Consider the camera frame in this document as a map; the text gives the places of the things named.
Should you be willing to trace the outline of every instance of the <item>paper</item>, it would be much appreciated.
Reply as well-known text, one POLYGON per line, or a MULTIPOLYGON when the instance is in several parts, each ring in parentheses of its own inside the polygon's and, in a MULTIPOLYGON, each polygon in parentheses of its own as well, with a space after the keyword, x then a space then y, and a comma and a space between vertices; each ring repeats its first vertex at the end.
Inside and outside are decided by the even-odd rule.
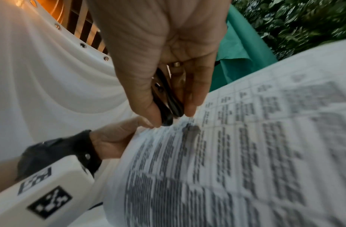
POLYGON ((136 134, 110 179, 127 226, 346 226, 346 41, 211 92, 193 118, 136 134))

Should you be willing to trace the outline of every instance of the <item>black sleeve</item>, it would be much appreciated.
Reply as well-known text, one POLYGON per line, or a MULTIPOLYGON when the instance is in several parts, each ring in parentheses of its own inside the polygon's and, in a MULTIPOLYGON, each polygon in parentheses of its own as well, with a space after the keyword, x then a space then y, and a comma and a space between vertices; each ring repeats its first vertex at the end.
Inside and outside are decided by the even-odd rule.
POLYGON ((16 181, 25 179, 68 155, 76 155, 94 176, 102 160, 94 149, 89 137, 90 132, 85 130, 68 138, 48 140, 28 147, 18 163, 16 181))

